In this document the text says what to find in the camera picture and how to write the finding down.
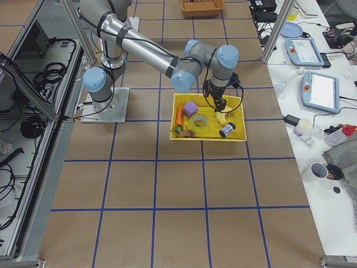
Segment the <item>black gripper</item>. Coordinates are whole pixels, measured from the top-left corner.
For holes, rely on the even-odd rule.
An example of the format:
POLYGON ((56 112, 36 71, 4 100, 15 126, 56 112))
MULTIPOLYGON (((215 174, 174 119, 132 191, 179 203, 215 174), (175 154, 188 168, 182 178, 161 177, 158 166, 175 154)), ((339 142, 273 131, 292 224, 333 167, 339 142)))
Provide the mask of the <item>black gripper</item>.
POLYGON ((205 80, 203 83, 203 95, 205 99, 207 99, 208 96, 212 97, 216 112, 222 112, 226 107, 226 100, 223 99, 223 94, 228 86, 233 86, 234 88, 240 87, 240 80, 237 73, 233 72, 227 84, 222 87, 215 85, 212 79, 205 80))

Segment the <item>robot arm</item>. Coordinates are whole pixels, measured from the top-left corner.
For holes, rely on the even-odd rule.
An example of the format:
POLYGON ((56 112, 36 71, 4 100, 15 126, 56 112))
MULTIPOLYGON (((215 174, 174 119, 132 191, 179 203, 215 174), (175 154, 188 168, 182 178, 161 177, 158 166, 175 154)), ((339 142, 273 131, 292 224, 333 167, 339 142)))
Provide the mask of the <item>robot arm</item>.
POLYGON ((234 69, 239 51, 233 45, 219 48, 191 39, 181 58, 143 36, 128 22, 131 1, 80 1, 78 15, 90 31, 103 42, 102 65, 107 69, 124 70, 122 50, 133 54, 151 67, 170 78, 171 85, 180 93, 188 92, 203 70, 211 71, 202 91, 212 97, 214 111, 226 107, 223 94, 227 87, 241 88, 234 69))

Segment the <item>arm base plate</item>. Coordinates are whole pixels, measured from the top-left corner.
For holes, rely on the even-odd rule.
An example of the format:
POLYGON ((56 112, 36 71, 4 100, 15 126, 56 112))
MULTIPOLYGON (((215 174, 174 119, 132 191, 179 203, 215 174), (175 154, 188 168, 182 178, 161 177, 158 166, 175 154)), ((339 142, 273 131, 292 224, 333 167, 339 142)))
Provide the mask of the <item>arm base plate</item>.
POLYGON ((133 30, 138 31, 139 22, 140 22, 140 18, 139 17, 127 17, 127 19, 124 21, 124 24, 128 28, 132 28, 133 30))
POLYGON ((80 120, 84 123, 124 123, 126 121, 130 88, 115 87, 112 90, 114 91, 114 97, 109 106, 107 104, 110 98, 103 104, 93 103, 88 93, 86 102, 90 102, 90 104, 84 106, 80 120))

